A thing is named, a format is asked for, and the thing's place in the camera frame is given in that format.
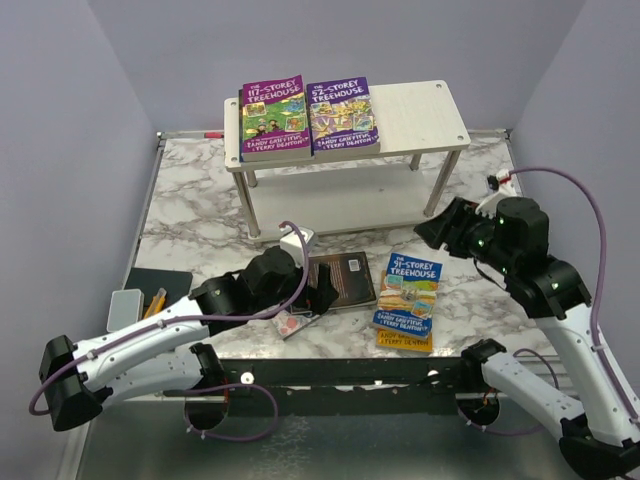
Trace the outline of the purple 117-Storey Treehouse book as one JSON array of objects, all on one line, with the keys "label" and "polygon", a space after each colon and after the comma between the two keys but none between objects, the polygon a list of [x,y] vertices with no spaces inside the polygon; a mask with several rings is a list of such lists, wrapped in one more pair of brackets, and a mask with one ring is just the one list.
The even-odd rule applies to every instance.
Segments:
[{"label": "purple 117-Storey Treehouse book", "polygon": [[240,152],[244,162],[312,156],[301,75],[249,82],[241,90]]}]

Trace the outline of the purple 52-Storey Treehouse book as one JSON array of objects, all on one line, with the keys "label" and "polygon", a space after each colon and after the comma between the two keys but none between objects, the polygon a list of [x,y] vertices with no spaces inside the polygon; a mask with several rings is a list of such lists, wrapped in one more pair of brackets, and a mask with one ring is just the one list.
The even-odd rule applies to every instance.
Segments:
[{"label": "purple 52-Storey Treehouse book", "polygon": [[365,77],[308,83],[309,124],[316,159],[349,159],[380,151]]}]

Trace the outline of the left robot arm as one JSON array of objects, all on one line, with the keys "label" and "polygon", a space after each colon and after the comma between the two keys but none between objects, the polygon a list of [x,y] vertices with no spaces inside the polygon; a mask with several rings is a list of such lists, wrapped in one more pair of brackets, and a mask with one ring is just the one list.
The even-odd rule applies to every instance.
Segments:
[{"label": "left robot arm", "polygon": [[[165,310],[119,331],[74,342],[66,335],[46,343],[41,387],[29,403],[55,431],[97,417],[121,400],[156,392],[206,395],[226,379],[204,339],[251,320],[271,319],[290,306],[323,314],[338,299],[331,268],[313,268],[280,247],[270,247],[242,270],[204,281]],[[46,407],[39,410],[37,400]]]}]

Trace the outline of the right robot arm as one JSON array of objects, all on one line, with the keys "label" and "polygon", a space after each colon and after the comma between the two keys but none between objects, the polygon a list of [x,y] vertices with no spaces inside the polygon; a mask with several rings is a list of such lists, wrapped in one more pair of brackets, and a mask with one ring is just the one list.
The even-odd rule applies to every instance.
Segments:
[{"label": "right robot arm", "polygon": [[548,252],[549,218],[532,199],[509,197],[495,213],[455,198],[415,233],[431,248],[484,263],[504,278],[509,296],[549,340],[568,374],[569,397],[523,367],[493,339],[462,351],[461,383],[469,390],[493,387],[534,417],[558,442],[571,469],[583,479],[625,476],[639,466],[639,431],[625,412],[614,365],[602,360],[591,323],[594,304],[578,271]]}]

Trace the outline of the blue 91-Storey Treehouse book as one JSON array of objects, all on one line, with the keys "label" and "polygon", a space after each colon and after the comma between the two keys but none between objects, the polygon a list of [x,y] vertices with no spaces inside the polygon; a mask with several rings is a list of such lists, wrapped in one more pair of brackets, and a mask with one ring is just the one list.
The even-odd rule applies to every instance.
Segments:
[{"label": "blue 91-Storey Treehouse book", "polygon": [[393,252],[384,271],[374,327],[426,341],[443,265]]}]

